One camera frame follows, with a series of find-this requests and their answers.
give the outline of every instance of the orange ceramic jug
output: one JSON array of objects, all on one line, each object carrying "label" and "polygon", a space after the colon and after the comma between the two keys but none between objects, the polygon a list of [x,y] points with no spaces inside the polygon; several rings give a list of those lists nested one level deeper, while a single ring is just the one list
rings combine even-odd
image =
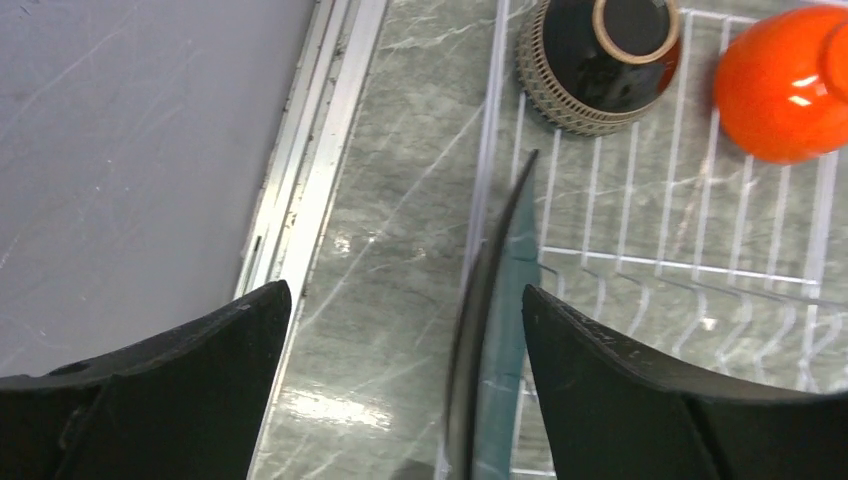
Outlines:
[{"label": "orange ceramic jug", "polygon": [[848,8],[755,24],[728,47],[713,88],[725,133],[760,160],[793,164],[848,144]]}]

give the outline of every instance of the dish rack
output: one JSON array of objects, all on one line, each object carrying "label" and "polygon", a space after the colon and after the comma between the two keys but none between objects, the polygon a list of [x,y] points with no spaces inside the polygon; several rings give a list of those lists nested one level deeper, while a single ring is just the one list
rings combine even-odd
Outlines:
[{"label": "dish rack", "polygon": [[[699,5],[707,3],[728,2]],[[724,374],[811,392],[848,388],[848,214],[833,208],[848,201],[848,173],[839,153],[793,167],[758,162],[722,135],[709,102],[712,68],[733,36],[779,10],[684,8],[681,63],[658,105],[628,131],[582,140],[545,123],[510,73],[510,20],[531,7],[499,2],[463,277],[498,186],[539,148],[543,288]],[[512,475],[554,477],[525,367]]]}]

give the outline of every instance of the woven textured cup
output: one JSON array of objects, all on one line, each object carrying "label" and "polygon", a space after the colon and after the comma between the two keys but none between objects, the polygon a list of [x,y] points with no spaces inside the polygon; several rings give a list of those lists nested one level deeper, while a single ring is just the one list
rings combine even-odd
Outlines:
[{"label": "woven textured cup", "polygon": [[557,127],[614,133],[671,83],[679,33],[676,0],[541,0],[519,34],[518,79]]}]

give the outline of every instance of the scratch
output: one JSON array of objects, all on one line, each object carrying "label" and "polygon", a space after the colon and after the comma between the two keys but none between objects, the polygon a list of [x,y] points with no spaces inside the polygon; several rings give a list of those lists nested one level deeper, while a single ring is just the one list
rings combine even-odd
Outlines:
[{"label": "scratch", "polygon": [[[85,11],[85,36],[86,36],[86,45],[91,45],[91,9],[87,9]],[[88,57],[88,74],[91,75],[91,78],[94,79],[95,68],[94,68],[94,56]]]},{"label": "scratch", "polygon": [[8,367],[8,366],[9,366],[9,364],[11,364],[11,363],[12,363],[12,361],[15,359],[15,357],[17,357],[17,356],[18,356],[21,352],[23,352],[23,351],[24,351],[24,348],[25,348],[25,347],[24,347],[23,345],[21,345],[20,347],[18,347],[18,349],[17,349],[17,350],[15,350],[14,352],[12,352],[12,353],[10,353],[9,355],[7,355],[7,356],[6,356],[6,358],[5,358],[5,359],[3,359],[3,361],[2,361],[2,362],[0,362],[0,375],[6,376],[6,375],[3,373],[3,370],[5,370],[5,369],[6,369],[6,367]]},{"label": "scratch", "polygon": [[416,368],[418,368],[418,367],[420,367],[420,366],[422,366],[426,363],[429,363],[430,360],[432,360],[432,359],[433,359],[433,356],[429,355],[425,358],[422,358],[421,360],[418,360],[415,363],[411,363],[411,364],[401,368],[400,370],[396,370],[394,372],[384,373],[383,375],[380,375],[379,377],[372,378],[372,379],[370,379],[366,382],[360,383],[359,385],[353,387],[351,389],[351,392],[358,392],[358,391],[362,390],[363,388],[365,388],[369,385],[373,385],[375,383],[379,383],[379,384],[388,383],[388,382],[390,382],[390,381],[392,381],[392,380],[394,380],[398,377],[402,377],[402,376],[408,374],[409,372],[415,370]]},{"label": "scratch", "polygon": [[454,223],[453,225],[448,225],[447,227],[443,227],[443,228],[439,228],[437,230],[433,230],[431,232],[431,234],[435,235],[435,234],[438,234],[438,233],[447,233],[447,232],[453,230],[454,228],[464,227],[465,225],[468,225],[468,222]]},{"label": "scratch", "polygon": [[356,174],[351,178],[351,184],[356,184],[356,181],[359,179],[360,175],[362,175],[362,172],[365,170],[365,167],[371,164],[371,160],[374,158],[376,152],[381,152],[386,148],[386,145],[389,144],[389,141],[391,141],[391,139],[394,138],[394,136],[397,134],[398,130],[400,130],[400,127],[401,125],[403,125],[403,122],[406,120],[408,114],[409,109],[403,109],[403,113],[393,122],[391,131],[389,131],[389,133],[385,136],[380,145],[374,150],[374,153],[368,155],[368,158],[366,159],[365,163],[359,167],[359,169],[356,171]]},{"label": "scratch", "polygon": [[303,437],[303,439],[300,440],[300,444],[298,444],[297,448],[294,449],[294,452],[292,452],[291,455],[289,455],[289,458],[286,460],[286,463],[284,463],[283,466],[280,467],[280,469],[277,470],[274,473],[273,478],[280,478],[282,476],[282,474],[286,473],[289,470],[289,468],[291,468],[291,465],[292,465],[292,463],[294,463],[294,460],[296,458],[300,458],[299,457],[300,452],[304,448],[306,448],[306,441],[309,438],[310,438],[310,436],[306,435],[306,436]]},{"label": "scratch", "polygon": [[14,249],[15,245],[18,244],[18,239],[20,238],[20,233],[15,235],[15,238],[12,239],[12,243],[9,244],[9,248],[7,248],[5,252],[3,252],[3,256],[0,257],[0,270],[3,270],[3,267],[6,266],[6,262],[9,260],[9,256],[12,255],[12,249]]},{"label": "scratch", "polygon": [[704,182],[708,180],[706,178],[708,167],[707,162],[708,160],[706,157],[701,161],[701,171],[698,172],[698,180],[695,182],[695,188],[692,189],[692,193],[689,195],[689,201],[686,204],[686,209],[683,210],[683,220],[680,221],[680,225],[677,228],[677,235],[669,258],[675,257],[680,252],[680,247],[683,245],[683,236],[686,234],[686,231],[689,230],[689,221],[692,220],[692,214],[695,211],[695,203],[697,203],[698,192],[704,188]]},{"label": "scratch", "polygon": [[334,452],[332,455],[329,456],[329,458],[327,458],[326,461],[324,461],[324,463],[322,463],[321,465],[318,465],[318,467],[316,467],[314,470],[307,473],[306,475],[304,475],[301,478],[303,478],[303,479],[317,478],[318,475],[321,472],[323,472],[324,470],[326,470],[327,468],[329,468],[330,465],[332,465],[333,462],[335,462],[336,459],[339,458],[342,455],[342,453],[344,453],[342,450],[339,450],[338,452]]},{"label": "scratch", "polygon": [[495,467],[493,467],[493,466],[489,465],[488,463],[486,463],[486,462],[484,462],[484,461],[482,461],[482,460],[477,460],[477,461],[476,461],[476,462],[474,462],[474,463],[475,463],[475,464],[477,465],[477,467],[478,467],[478,468],[480,468],[481,470],[486,471],[486,472],[489,472],[489,473],[491,473],[492,475],[496,476],[497,478],[503,478],[503,479],[506,479],[506,477],[504,477],[504,473],[503,473],[502,471],[500,471],[500,470],[496,469]]},{"label": "scratch", "polygon": [[442,42],[444,42],[448,37],[452,37],[454,35],[461,35],[461,34],[467,32],[468,30],[471,30],[472,28],[478,26],[479,24],[487,23],[487,22],[488,22],[487,20],[480,20],[479,22],[475,22],[475,23],[466,25],[462,28],[451,28],[448,31],[444,32],[443,34],[435,36],[435,37],[429,37],[429,38],[409,37],[409,38],[405,38],[405,39],[403,39],[399,42],[390,43],[390,44],[382,47],[380,50],[403,50],[403,49],[409,49],[409,48],[434,47],[434,46],[439,45]]},{"label": "scratch", "polygon": [[445,54],[444,54],[444,55],[442,55],[442,58],[440,58],[440,59],[439,59],[439,61],[436,63],[436,65],[434,65],[434,67],[435,67],[435,66],[437,66],[437,65],[439,65],[439,64],[441,64],[443,61],[447,60],[448,58],[453,58],[453,52],[455,52],[455,51],[456,51],[456,49],[457,49],[457,48],[459,48],[459,47],[460,47],[460,45],[462,45],[462,44],[465,42],[465,39],[466,39],[466,38],[468,38],[468,37],[460,38],[460,39],[459,39],[459,41],[457,41],[457,42],[456,42],[456,43],[455,43],[455,44],[454,44],[454,45],[450,48],[450,50],[448,50],[447,52],[445,52]]},{"label": "scratch", "polygon": [[[188,45],[189,45],[189,43],[184,43],[180,47],[180,50],[178,50],[177,55],[179,55],[182,52],[182,49],[187,47]],[[165,113],[160,115],[157,119],[155,119],[153,122],[151,122],[147,126],[147,128],[145,128],[144,130],[139,132],[139,130],[145,125],[145,122],[147,121],[147,117],[149,117],[150,114],[153,113],[153,110],[155,110],[156,107],[159,106],[162,99],[165,97],[165,94],[169,93],[171,91],[171,85],[173,85],[173,83],[177,80],[177,78],[180,77],[180,73],[184,69],[186,69],[191,64],[192,60],[194,60],[194,58],[197,57],[199,54],[200,54],[199,50],[195,50],[195,51],[191,52],[191,54],[189,54],[188,58],[183,60],[176,68],[173,69],[170,77],[168,77],[168,79],[165,81],[164,85],[162,85],[162,87],[159,89],[159,92],[156,94],[156,96],[153,97],[153,100],[150,102],[150,105],[148,106],[147,110],[145,110],[141,114],[141,116],[138,118],[138,121],[135,123],[135,125],[133,125],[133,127],[129,130],[129,132],[127,132],[126,135],[124,135],[123,141],[118,146],[117,150],[114,152],[112,157],[120,158],[123,155],[124,151],[127,149],[127,147],[129,147],[134,142],[140,140],[141,138],[144,138],[146,135],[148,135],[150,132],[152,132],[156,127],[161,125],[163,122],[170,120],[174,115],[176,115],[179,111],[181,111],[184,108],[184,105],[180,104],[180,105],[177,105],[177,106],[169,109],[168,111],[166,111]],[[109,180],[109,177],[112,175],[112,173],[113,173],[113,170],[110,169],[109,172],[106,173],[105,177],[100,179],[100,182],[98,184],[98,188],[99,188],[100,185],[107,183],[107,181]],[[94,206],[94,203],[97,200],[97,197],[98,197],[98,193],[94,193],[91,197],[89,197],[86,205],[83,206],[80,209],[79,222],[78,223],[81,224],[81,223],[85,222],[85,219],[88,217],[88,213],[91,210],[91,208]]]},{"label": "scratch", "polygon": [[[400,38],[408,37],[407,33],[409,33],[409,31],[412,30],[412,28],[415,27],[416,25],[418,25],[419,23],[427,21],[427,20],[437,20],[438,18],[439,17],[437,17],[437,16],[415,17],[415,18],[412,19],[411,22],[409,22],[409,24],[406,26],[406,28],[401,30],[398,37],[400,37]],[[391,44],[384,45],[382,47],[379,47],[378,49],[379,50],[389,50],[389,49],[391,49]]]},{"label": "scratch", "polygon": [[[407,201],[409,201],[409,198],[415,191],[417,191],[421,187],[421,184],[424,182],[424,180],[433,173],[433,171],[442,163],[445,158],[447,158],[448,153],[453,149],[453,147],[456,146],[457,143],[459,143],[459,140],[468,133],[468,131],[471,129],[471,126],[474,125],[474,122],[476,122],[477,117],[479,117],[480,114],[483,112],[484,105],[485,104],[480,104],[480,106],[477,107],[477,110],[474,111],[474,113],[471,115],[471,118],[469,118],[468,121],[465,122],[465,125],[463,125],[462,128],[459,130],[459,133],[457,133],[451,139],[451,141],[448,142],[445,149],[442,150],[442,153],[440,153],[436,157],[436,160],[433,161],[433,163],[431,163],[429,167],[424,169],[424,172],[422,172],[418,179],[415,180],[415,183],[412,184],[412,187],[407,190],[407,192],[403,195],[403,197],[401,197],[400,201],[395,206],[395,208],[392,209],[391,213],[389,214],[389,217],[386,219],[385,222],[383,222],[382,226],[378,231],[386,231],[388,226],[391,225],[391,223],[394,221],[395,216],[397,216],[401,207],[405,205]],[[342,278],[339,279],[339,281],[336,283],[330,293],[324,298],[324,301],[321,303],[321,305],[318,306],[318,308],[309,318],[303,320],[300,325],[301,329],[306,328],[310,323],[312,323],[316,318],[318,318],[321,313],[324,312],[324,309],[327,308],[327,305],[329,305],[330,302],[332,302],[333,299],[336,297],[336,295],[339,294],[342,287],[347,282],[348,277],[350,277],[350,274],[357,267],[357,265],[359,265],[359,262],[362,260],[362,257],[364,257],[366,253],[368,253],[374,243],[376,242],[368,243],[365,245],[365,247],[362,248],[362,250],[360,250],[359,254],[357,254],[351,262],[350,267],[348,267],[347,271],[344,273],[344,275],[342,275]]]},{"label": "scratch", "polygon": [[[730,174],[727,177],[711,178],[709,180],[709,185],[710,186],[712,186],[712,185],[724,185],[726,183],[730,183],[730,182],[736,180],[736,178],[739,177],[741,174],[742,174],[741,171],[737,171],[737,172],[733,172],[732,174]],[[689,185],[689,184],[692,184],[692,183],[698,184],[698,182],[703,182],[703,181],[704,181],[703,178],[701,178],[699,176],[694,176],[694,177],[690,177],[690,178],[684,178],[684,179],[681,179],[681,180],[675,180],[674,182],[671,182],[670,184],[668,184],[667,182],[662,180],[662,181],[656,181],[656,182],[648,182],[648,183],[644,183],[642,185],[634,185],[632,188],[633,188],[633,192],[635,193],[635,192],[640,192],[640,191],[643,191],[643,190],[654,191],[654,187],[656,187],[658,185],[671,185],[670,188],[674,188],[674,187]],[[757,181],[758,181],[758,179],[755,178],[755,179],[751,180],[751,183],[756,185]],[[613,194],[613,193],[623,192],[624,190],[626,190],[625,187],[610,188],[608,190],[598,190],[595,193],[595,196],[600,197],[602,195],[610,195],[610,194]],[[552,197],[552,200],[558,200],[558,199],[566,197],[566,196],[582,195],[582,194],[586,194],[586,193],[589,193],[588,189],[587,190],[568,190],[568,191],[560,192],[560,193],[554,195]],[[536,203],[541,203],[541,202],[544,202],[544,201],[545,201],[544,196],[537,197],[535,199]]]},{"label": "scratch", "polygon": [[18,109],[18,111],[15,112],[14,115],[12,115],[12,118],[10,118],[9,122],[6,124],[6,126],[3,127],[3,130],[0,131],[0,142],[2,142],[6,138],[6,136],[9,134],[9,132],[12,130],[12,127],[14,127],[18,123],[18,119],[21,118],[21,116],[23,114],[25,114],[27,112],[27,110],[29,110],[29,107],[31,107],[32,104],[35,103],[35,101],[38,100],[39,97],[41,97],[41,95],[48,92],[50,89],[52,89],[54,86],[56,86],[57,83],[61,82],[63,78],[68,76],[69,73],[74,71],[74,69],[79,67],[83,62],[85,62],[92,55],[97,53],[97,51],[100,50],[100,48],[103,45],[105,45],[109,40],[111,40],[112,38],[114,38],[117,35],[120,35],[121,32],[123,32],[124,29],[126,28],[126,25],[125,25],[126,21],[130,18],[130,16],[132,16],[134,11],[135,11],[135,7],[131,8],[126,13],[126,15],[124,15],[124,17],[121,19],[121,21],[118,22],[118,27],[115,29],[115,31],[113,31],[109,35],[106,35],[105,37],[103,37],[88,52],[86,52],[84,55],[79,57],[76,61],[74,61],[73,63],[68,65],[58,75],[53,77],[53,80],[50,80],[49,82],[47,82],[44,85],[42,85],[41,87],[39,87],[35,92],[33,92],[33,94],[29,96],[27,101],[24,102],[23,105],[21,105],[21,108]]},{"label": "scratch", "polygon": [[15,320],[14,318],[12,318],[8,315],[3,315],[2,313],[0,313],[0,320],[5,320],[6,322],[8,322],[12,325],[15,325],[19,328],[26,330],[27,332],[29,332],[29,334],[32,336],[33,340],[35,340],[36,343],[39,343],[39,344],[41,344],[41,345],[43,345],[47,348],[52,348],[54,350],[70,350],[71,349],[67,345],[56,345],[56,344],[50,343],[46,340],[42,340],[41,337],[44,336],[43,333],[41,333],[41,334],[37,333],[32,327],[30,327],[26,323],[19,322],[19,321]]},{"label": "scratch", "polygon": [[[409,25],[407,25],[407,27],[406,27],[405,29],[403,29],[403,31],[402,31],[402,32],[401,32],[401,34],[400,34],[400,37],[401,37],[401,38],[406,37],[406,36],[407,36],[406,34],[407,34],[410,30],[412,30],[412,27],[414,27],[415,25],[418,25],[420,22],[422,22],[422,21],[424,21],[424,20],[432,20],[432,19],[434,19],[434,18],[436,18],[436,17],[418,17],[418,18],[415,18],[412,22],[410,22],[410,23],[409,23]],[[388,55],[386,55],[386,58],[385,58],[385,59],[383,59],[383,61],[382,61],[382,62],[380,62],[379,66],[378,66],[378,67],[376,67],[376,68],[374,69],[374,71],[375,71],[375,72],[382,71],[382,70],[383,70],[383,66],[384,66],[386,63],[388,63],[388,62],[389,62],[389,60],[390,60],[390,59],[394,56],[395,52],[397,52],[397,49],[392,49],[392,50],[391,50],[391,52],[389,52],[389,54],[388,54]]]},{"label": "scratch", "polygon": [[515,393],[515,389],[502,385],[496,380],[483,380],[480,383],[498,392]]},{"label": "scratch", "polygon": [[415,339],[415,344],[412,347],[413,350],[418,350],[418,347],[421,345],[421,342],[424,340],[424,337],[427,336],[427,332],[430,331],[430,328],[433,326],[433,324],[436,323],[436,320],[439,319],[439,315],[442,313],[442,311],[444,309],[445,309],[445,304],[443,303],[436,310],[436,313],[434,313],[433,316],[430,317],[430,320],[427,322],[427,325],[424,325],[424,329],[421,330],[421,333],[418,335],[418,338]]},{"label": "scratch", "polygon": [[415,449],[418,448],[418,445],[421,444],[421,440],[423,440],[424,437],[427,435],[427,432],[429,432],[430,429],[433,428],[433,425],[436,424],[436,421],[439,419],[440,416],[441,414],[436,415],[435,417],[431,418],[429,422],[427,422],[427,425],[423,429],[421,429],[421,433],[419,433],[418,436],[415,437],[415,440],[412,441],[412,444],[409,446],[409,448],[406,449],[406,452],[401,456],[401,458],[406,459],[410,455],[412,455]]},{"label": "scratch", "polygon": [[396,263],[383,263],[383,264],[377,265],[376,267],[369,268],[368,270],[365,271],[365,273],[369,274],[369,273],[379,272],[380,270],[385,270],[386,268],[389,268],[389,267],[396,267],[396,266],[403,265],[403,264],[406,264],[406,263],[415,263],[418,260],[421,260],[421,258],[420,257],[413,257],[413,258],[408,258],[406,260],[402,260],[402,261],[396,262]]}]

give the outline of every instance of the gray marble surface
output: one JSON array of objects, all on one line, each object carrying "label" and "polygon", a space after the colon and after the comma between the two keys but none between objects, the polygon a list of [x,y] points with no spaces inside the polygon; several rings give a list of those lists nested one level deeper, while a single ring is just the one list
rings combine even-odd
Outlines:
[{"label": "gray marble surface", "polygon": [[[711,0],[697,2],[697,8],[762,17],[794,4]],[[532,5],[529,0],[512,5],[510,68],[490,213],[498,211],[508,191],[519,102],[511,47]],[[272,441],[261,446],[259,478],[431,478],[495,12],[494,0],[391,2],[308,287],[302,326],[276,399],[269,425]],[[682,264],[695,260],[700,199],[709,188],[702,264],[728,266],[736,212],[740,198],[748,195],[738,268],[764,272],[770,268],[780,169],[755,164],[746,182],[744,155],[720,137],[712,178],[706,179],[703,170],[710,121],[704,92],[720,38],[720,21],[693,22],[665,258]],[[639,125],[632,210],[622,250],[619,232],[631,132],[602,141],[593,200],[588,180],[595,144],[563,138],[551,170],[553,131],[528,105],[520,151],[540,148],[543,153],[537,192],[539,218],[548,211],[545,245],[581,250],[592,203],[590,251],[656,258],[676,89],[681,88],[677,83]],[[775,274],[804,274],[817,168],[812,162],[791,171]],[[837,186],[845,175],[844,169],[837,171]],[[834,204],[840,205],[846,195],[848,191],[837,188]],[[848,248],[845,215],[838,208],[834,213],[825,275],[824,294],[836,300],[845,300],[840,261]],[[581,263],[580,255],[546,252],[543,261],[562,272],[569,302],[657,348],[757,381],[821,391],[845,386],[848,337],[840,335],[841,315],[827,309],[812,312],[805,304],[760,297],[750,297],[746,307],[747,300],[737,294],[706,289],[699,297],[699,290],[673,283],[688,282],[691,270],[685,268],[666,268],[656,278],[653,265],[623,263],[620,271],[642,282],[637,283],[616,273],[614,259]],[[604,279],[603,296],[598,278]],[[703,273],[700,280],[726,285],[727,275]],[[556,291],[553,275],[546,274],[543,284]],[[766,285],[762,279],[740,278],[737,285],[802,293],[792,282]],[[651,295],[640,316],[643,288]],[[699,298],[704,315],[698,314]],[[798,367],[805,327],[812,343],[824,347],[808,370]],[[529,370],[528,389],[532,391]],[[549,470],[532,395],[525,398],[522,417],[514,466]],[[515,478],[538,478],[531,473]]]}]

